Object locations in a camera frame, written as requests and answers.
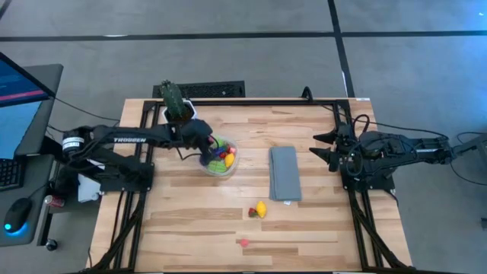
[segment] wooden table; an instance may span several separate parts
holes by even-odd
[[[126,100],[120,125],[139,126],[143,103]],[[374,121],[370,101],[350,99],[350,105],[353,116],[366,113]],[[215,134],[237,142],[240,161],[233,176],[211,177],[197,167],[196,158],[182,162],[175,150],[154,150],[156,175],[145,204],[136,272],[361,269],[340,174],[330,173],[308,151],[326,147],[312,136],[333,129],[330,111],[318,106],[229,107],[224,100],[220,107],[196,109]],[[303,200],[285,205],[269,200],[268,153],[272,146],[289,145],[298,152]],[[132,155],[134,147],[117,145],[115,151]],[[380,190],[370,196],[379,235],[410,265],[396,202]],[[118,193],[103,197],[91,243],[94,263],[110,246],[118,198]],[[249,218],[248,209],[258,201],[267,204],[267,216]],[[122,266],[128,262],[132,236],[127,239]],[[242,248],[241,239],[248,239],[249,246]],[[374,265],[368,236],[365,241]]]

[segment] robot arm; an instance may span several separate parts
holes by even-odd
[[[403,165],[419,162],[449,164],[456,157],[447,138],[443,136],[410,139],[404,135],[370,131],[356,138],[352,126],[344,123],[332,132],[315,135],[314,139],[335,144],[333,151],[330,148],[310,150],[328,163],[330,171],[340,169],[342,175],[351,177],[362,187],[387,180]]]
[[[199,161],[207,165],[214,157],[210,151],[212,128],[203,120],[185,124],[168,123],[150,129],[82,126],[65,132],[62,152],[69,167],[100,183],[101,191],[147,191],[151,189],[154,165],[142,163],[136,156],[118,155],[102,147],[109,143],[149,144],[157,148],[198,148]],[[88,159],[105,163],[105,168]]]

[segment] keyboard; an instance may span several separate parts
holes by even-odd
[[[226,81],[213,83],[177,84],[183,98],[232,98],[245,97],[244,81]],[[153,98],[161,98],[159,86],[152,90]]]
[[[0,159],[0,191],[22,187],[25,174],[25,159]]]

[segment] computer mouse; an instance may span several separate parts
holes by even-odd
[[[13,233],[22,228],[32,209],[32,201],[29,198],[20,198],[15,201],[5,215],[3,228],[8,233]]]

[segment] green plant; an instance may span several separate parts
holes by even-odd
[[[159,93],[164,98],[164,103],[166,104],[167,112],[170,114],[171,119],[185,120],[188,115],[192,115],[183,102],[183,96],[177,84],[165,80],[159,87]]]

